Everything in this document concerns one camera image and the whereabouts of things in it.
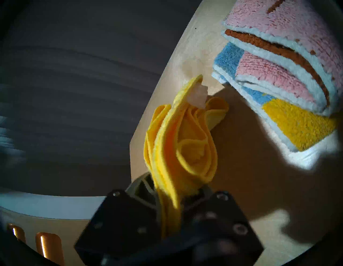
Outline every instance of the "white trim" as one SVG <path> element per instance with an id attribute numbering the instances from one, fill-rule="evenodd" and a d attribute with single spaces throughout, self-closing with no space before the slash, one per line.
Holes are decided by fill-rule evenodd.
<path id="1" fill-rule="evenodd" d="M 238 46 L 239 48 L 248 51 L 253 55 L 259 56 L 275 64 L 278 64 L 290 71 L 294 76 L 296 76 L 301 82 L 306 85 L 308 91 L 312 94 L 318 106 L 327 105 L 327 101 L 322 88 L 312 78 L 312 75 L 308 73 L 303 67 L 295 64 L 291 59 L 276 55 L 272 52 L 256 47 L 250 43 L 246 43 L 232 36 L 228 36 L 225 34 L 225 31 L 223 31 L 222 33 L 226 39 L 228 39 L 231 43 Z"/>
<path id="2" fill-rule="evenodd" d="M 240 95 L 242 95 L 250 105 L 250 108 L 258 114 L 261 118 L 263 118 L 272 128 L 272 130 L 275 131 L 275 133 L 278 135 L 278 137 L 281 139 L 281 141 L 287 146 L 287 148 L 291 152 L 297 152 L 298 149 L 295 147 L 295 145 L 289 140 L 286 135 L 281 131 L 281 129 L 277 126 L 277 124 L 268 116 L 268 114 L 261 108 L 261 105 L 258 104 L 253 97 L 248 94 L 246 91 L 244 91 L 236 81 L 233 80 L 232 77 L 230 77 L 229 74 L 225 72 L 224 69 L 222 69 L 218 65 L 213 65 L 213 69 L 217 71 L 219 74 L 224 76 L 224 78 L 231 84 L 232 87 L 234 87 Z"/>
<path id="3" fill-rule="evenodd" d="M 302 109 L 309 110 L 316 114 L 321 114 L 323 110 L 320 110 L 318 105 L 313 102 L 308 102 L 303 98 L 297 98 L 294 94 L 289 93 L 279 87 L 273 86 L 271 83 L 265 80 L 259 80 L 255 76 L 251 75 L 237 75 L 235 80 L 238 84 L 248 87 L 255 91 L 260 91 L 263 93 L 270 94 L 276 98 L 282 99 L 284 101 L 290 102 L 294 105 L 301 107 Z"/>
<path id="4" fill-rule="evenodd" d="M 90 220 L 106 196 L 62 197 L 0 187 L 0 206 L 20 214 L 66 220 Z"/>
<path id="5" fill-rule="evenodd" d="M 297 53 L 299 53 L 300 55 L 302 55 L 311 64 L 313 69 L 318 73 L 318 75 L 321 77 L 325 87 L 329 91 L 330 106 L 329 106 L 328 110 L 326 111 L 326 113 L 327 113 L 326 115 L 330 115 L 334 111 L 337 110 L 338 94 L 337 94 L 337 89 L 335 88 L 335 86 L 332 82 L 332 75 L 325 72 L 325 70 L 322 67 L 322 64 L 320 63 L 317 56 L 311 55 L 306 50 L 305 47 L 303 47 L 302 45 L 299 45 L 296 41 L 291 41 L 291 40 L 288 40 L 288 39 L 280 37 L 280 36 L 273 36 L 273 35 L 261 32 L 257 28 L 233 27 L 233 26 L 227 25 L 226 23 L 224 23 L 224 25 L 226 26 L 226 28 L 233 30 L 233 31 L 250 33 L 250 34 L 253 34 L 257 37 L 260 37 L 266 41 L 269 41 L 271 43 L 282 44 L 283 46 L 291 48 L 292 50 L 294 50 Z"/>

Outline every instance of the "brown stripe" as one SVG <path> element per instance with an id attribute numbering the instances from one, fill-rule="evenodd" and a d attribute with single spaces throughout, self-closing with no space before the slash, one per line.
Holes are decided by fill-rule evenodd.
<path id="1" fill-rule="evenodd" d="M 267 14 L 269 14 L 270 12 L 273 12 L 277 7 L 279 7 L 285 0 L 278 0 L 275 2 L 275 4 L 273 4 L 270 8 L 268 8 L 267 10 Z"/>
<path id="2" fill-rule="evenodd" d="M 319 84 L 321 89 L 323 90 L 323 93 L 325 95 L 327 106 L 330 105 L 329 102 L 329 92 L 328 89 L 325 87 L 321 77 L 318 75 L 318 73 L 313 69 L 311 64 L 303 58 L 300 54 L 294 52 L 292 49 L 285 47 L 281 44 L 271 43 L 266 40 L 261 39 L 260 37 L 257 37 L 255 35 L 249 34 L 249 33 L 242 33 L 242 32 L 236 32 L 233 30 L 226 30 L 225 34 L 228 36 L 232 36 L 234 38 L 237 38 L 243 42 L 251 43 L 252 45 L 267 50 L 269 52 L 272 52 L 276 55 L 281 55 L 283 57 L 286 57 L 288 59 L 291 59 L 295 64 L 300 65 L 303 67 L 308 73 L 312 75 L 312 77 L 315 79 L 315 81 Z"/>

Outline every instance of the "screw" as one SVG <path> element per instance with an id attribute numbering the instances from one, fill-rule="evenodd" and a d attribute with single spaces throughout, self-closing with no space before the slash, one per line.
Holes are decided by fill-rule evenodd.
<path id="1" fill-rule="evenodd" d="M 217 219 L 217 214 L 215 214 L 214 212 L 208 211 L 206 213 L 206 218 L 207 219 Z"/>
<path id="2" fill-rule="evenodd" d="M 97 222 L 97 223 L 94 225 L 94 228 L 95 228 L 95 229 L 100 229 L 102 226 L 103 226 L 103 222 Z"/>
<path id="3" fill-rule="evenodd" d="M 219 193 L 217 194 L 217 199 L 228 200 L 229 197 L 225 195 L 224 193 Z"/>
<path id="4" fill-rule="evenodd" d="M 237 235 L 246 235 L 248 233 L 247 227 L 241 223 L 235 224 L 232 229 Z"/>
<path id="5" fill-rule="evenodd" d="M 138 232 L 139 234 L 146 234 L 146 227 L 139 227 L 139 228 L 137 229 L 137 232 Z"/>

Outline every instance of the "stack of folded towels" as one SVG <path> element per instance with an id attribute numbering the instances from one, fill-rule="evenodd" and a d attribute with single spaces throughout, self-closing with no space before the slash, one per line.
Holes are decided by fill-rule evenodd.
<path id="1" fill-rule="evenodd" d="M 230 83 L 290 151 L 304 151 L 338 124 L 343 54 L 305 0 L 238 0 L 224 20 L 229 43 L 212 76 Z"/>

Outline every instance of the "pink towel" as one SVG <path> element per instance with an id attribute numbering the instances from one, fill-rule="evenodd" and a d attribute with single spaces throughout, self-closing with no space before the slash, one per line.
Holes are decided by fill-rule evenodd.
<path id="1" fill-rule="evenodd" d="M 237 81 L 320 115 L 338 111 L 338 99 L 343 93 L 343 54 L 308 2 L 238 0 L 225 25 L 231 31 L 252 34 L 272 46 L 290 48 L 315 72 L 291 57 L 267 49 L 266 44 L 254 44 L 249 36 L 224 33 L 230 42 L 245 50 Z"/>

